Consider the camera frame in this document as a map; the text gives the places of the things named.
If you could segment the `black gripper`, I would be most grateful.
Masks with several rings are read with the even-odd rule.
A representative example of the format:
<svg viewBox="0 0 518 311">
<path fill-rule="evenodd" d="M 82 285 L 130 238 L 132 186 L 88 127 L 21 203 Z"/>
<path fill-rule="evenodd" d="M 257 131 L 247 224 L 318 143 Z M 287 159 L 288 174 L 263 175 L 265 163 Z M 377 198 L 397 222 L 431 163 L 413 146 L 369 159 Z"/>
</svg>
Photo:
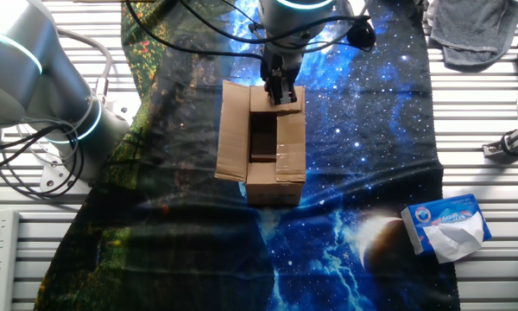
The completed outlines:
<svg viewBox="0 0 518 311">
<path fill-rule="evenodd" d="M 262 56 L 266 63 L 261 64 L 261 76 L 265 82 L 265 91 L 274 104 L 290 104 L 297 101 L 294 82 L 299 74 L 303 54 L 283 53 L 265 45 Z M 275 73 L 280 72 L 280 82 L 275 79 Z"/>
</svg>

